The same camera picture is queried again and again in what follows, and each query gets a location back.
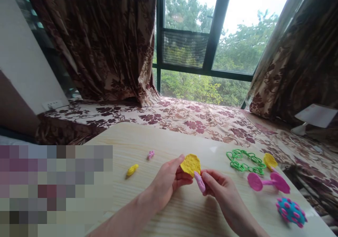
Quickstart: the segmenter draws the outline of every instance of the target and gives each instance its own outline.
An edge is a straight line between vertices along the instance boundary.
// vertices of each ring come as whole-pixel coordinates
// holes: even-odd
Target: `electrical outlet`
[[[51,110],[62,107],[62,102],[61,100],[55,100],[51,102],[45,102],[42,104],[42,106],[45,110]]]

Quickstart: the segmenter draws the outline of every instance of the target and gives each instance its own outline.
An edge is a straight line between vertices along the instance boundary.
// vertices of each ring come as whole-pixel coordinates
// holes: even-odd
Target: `curtain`
[[[338,107],[338,0],[300,1],[286,30],[274,32],[281,38],[269,41],[247,96],[252,113],[289,124],[312,103]]]
[[[83,99],[159,102],[156,0],[31,0]]]

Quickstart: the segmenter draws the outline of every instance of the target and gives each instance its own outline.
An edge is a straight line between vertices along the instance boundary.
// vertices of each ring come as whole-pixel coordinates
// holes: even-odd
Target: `yellow play dough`
[[[265,165],[273,172],[273,169],[272,168],[276,168],[278,166],[278,163],[276,162],[275,158],[269,154],[269,153],[266,153],[264,155],[264,163]]]
[[[185,173],[194,177],[194,171],[201,174],[200,159],[195,154],[188,154],[181,163],[181,168]]]
[[[128,169],[127,176],[131,176],[131,175],[136,171],[137,168],[138,168],[138,165],[137,165],[137,164],[135,164],[134,166],[131,166],[131,167]]]

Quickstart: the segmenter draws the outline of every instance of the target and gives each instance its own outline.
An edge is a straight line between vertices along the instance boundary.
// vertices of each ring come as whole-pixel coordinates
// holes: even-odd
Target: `white lamp shade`
[[[314,126],[326,128],[338,110],[323,105],[312,104],[295,115],[299,120]]]

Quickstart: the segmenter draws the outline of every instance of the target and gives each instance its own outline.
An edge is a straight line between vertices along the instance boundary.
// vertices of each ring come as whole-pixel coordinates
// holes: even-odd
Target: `yellow play dough disc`
[[[265,165],[273,172],[273,169],[272,168],[276,168],[278,166],[278,163],[276,162],[275,158],[269,154],[269,153],[266,153],[264,155],[264,163]]]
[[[200,159],[195,154],[188,154],[181,163],[181,168],[185,173],[194,177],[194,171],[201,174]]]

